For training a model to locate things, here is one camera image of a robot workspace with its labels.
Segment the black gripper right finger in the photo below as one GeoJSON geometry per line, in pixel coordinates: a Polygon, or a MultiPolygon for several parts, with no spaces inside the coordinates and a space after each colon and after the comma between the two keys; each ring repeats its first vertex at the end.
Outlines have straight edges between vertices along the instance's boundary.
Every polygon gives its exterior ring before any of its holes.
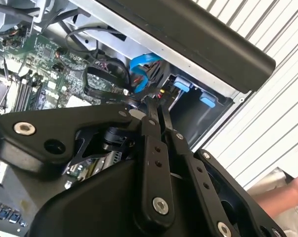
{"type": "Polygon", "coordinates": [[[204,237],[283,237],[285,233],[206,150],[195,153],[172,127],[168,109],[157,108],[171,170],[190,183],[197,200],[188,216],[204,237]]]}

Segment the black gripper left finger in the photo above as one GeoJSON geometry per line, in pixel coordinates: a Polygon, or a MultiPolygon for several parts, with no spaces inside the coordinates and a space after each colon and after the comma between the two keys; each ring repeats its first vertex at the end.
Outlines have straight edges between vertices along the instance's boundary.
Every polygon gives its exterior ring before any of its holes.
{"type": "Polygon", "coordinates": [[[51,198],[68,190],[64,189],[62,177],[71,164],[104,152],[121,152],[122,161],[138,163],[141,179],[147,178],[153,184],[156,175],[163,187],[169,187],[166,178],[170,175],[171,152],[163,139],[158,107],[149,100],[147,108],[142,119],[133,117],[123,104],[0,116],[0,161],[9,168],[12,185],[8,190],[13,197],[23,192],[21,201],[35,208],[23,211],[31,224],[51,198]]]}

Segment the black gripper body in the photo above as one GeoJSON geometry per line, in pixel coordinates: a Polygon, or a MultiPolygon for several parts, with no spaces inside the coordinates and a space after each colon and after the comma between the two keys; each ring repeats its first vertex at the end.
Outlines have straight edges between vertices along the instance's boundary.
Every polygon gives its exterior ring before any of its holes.
{"type": "Polygon", "coordinates": [[[36,214],[30,237],[203,237],[193,221],[190,183],[168,175],[165,188],[138,175],[138,163],[119,162],[51,198],[36,214]]]}

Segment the person's bare hand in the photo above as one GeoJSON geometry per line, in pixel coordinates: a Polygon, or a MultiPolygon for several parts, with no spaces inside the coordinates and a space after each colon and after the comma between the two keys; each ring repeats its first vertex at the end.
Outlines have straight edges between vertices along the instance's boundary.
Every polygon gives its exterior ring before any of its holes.
{"type": "Polygon", "coordinates": [[[298,177],[285,186],[255,196],[254,200],[272,218],[298,206],[298,177]]]}

